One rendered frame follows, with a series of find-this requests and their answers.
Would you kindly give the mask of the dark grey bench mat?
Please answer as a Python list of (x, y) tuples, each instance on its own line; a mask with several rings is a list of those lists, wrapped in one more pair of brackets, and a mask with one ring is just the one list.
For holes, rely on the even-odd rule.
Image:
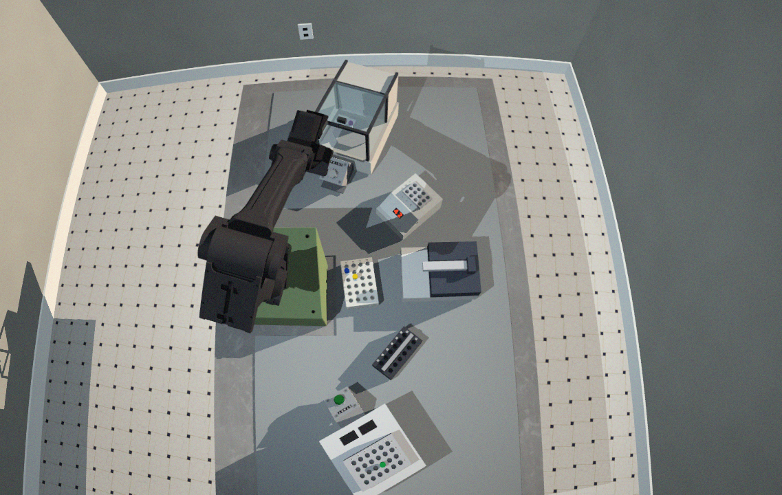
[[(275, 228), (316, 228), (336, 256), (336, 335), (255, 336), (258, 495), (353, 495), (321, 443), (345, 386), (387, 405), (426, 464), (378, 495), (522, 495), (519, 409), (497, 195), (477, 88), (398, 87), (371, 175), (343, 193), (306, 172)], [(401, 239), (377, 207), (415, 173), (443, 198)], [(401, 248), (476, 241), (476, 300), (402, 301)], [(347, 309), (340, 262), (371, 258), (379, 306)], [(372, 366), (403, 328), (421, 344), (392, 380)]]

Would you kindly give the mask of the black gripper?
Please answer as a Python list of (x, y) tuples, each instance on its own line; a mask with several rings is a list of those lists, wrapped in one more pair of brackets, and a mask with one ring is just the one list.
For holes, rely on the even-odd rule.
[(333, 153), (334, 153), (333, 150), (327, 148), (325, 148), (322, 161), (313, 160), (311, 170), (306, 172), (316, 173), (317, 175), (320, 176), (327, 176), (329, 161), (330, 159), (333, 159)]

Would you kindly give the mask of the cream tube rack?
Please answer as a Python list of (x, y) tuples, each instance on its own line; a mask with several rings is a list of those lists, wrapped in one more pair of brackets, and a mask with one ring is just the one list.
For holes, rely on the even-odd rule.
[[(372, 257), (344, 261), (340, 264), (343, 270), (347, 309), (379, 306)], [(349, 275), (344, 273), (345, 267), (349, 268)], [(352, 278), (353, 274), (358, 275), (358, 280)]]

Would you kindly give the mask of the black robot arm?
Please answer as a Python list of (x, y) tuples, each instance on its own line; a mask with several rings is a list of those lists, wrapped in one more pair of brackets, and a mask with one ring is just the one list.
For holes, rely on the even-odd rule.
[(273, 232), (274, 227), (294, 185), (303, 181), (313, 160), (322, 161), (327, 147), (316, 139), (327, 119), (297, 110), (289, 139), (272, 145), (269, 160), (274, 163), (245, 208), (231, 219), (214, 216), (206, 226), (197, 252), (206, 260), (200, 318), (250, 334), (258, 303), (279, 306), (281, 288), (287, 286), (289, 236)]

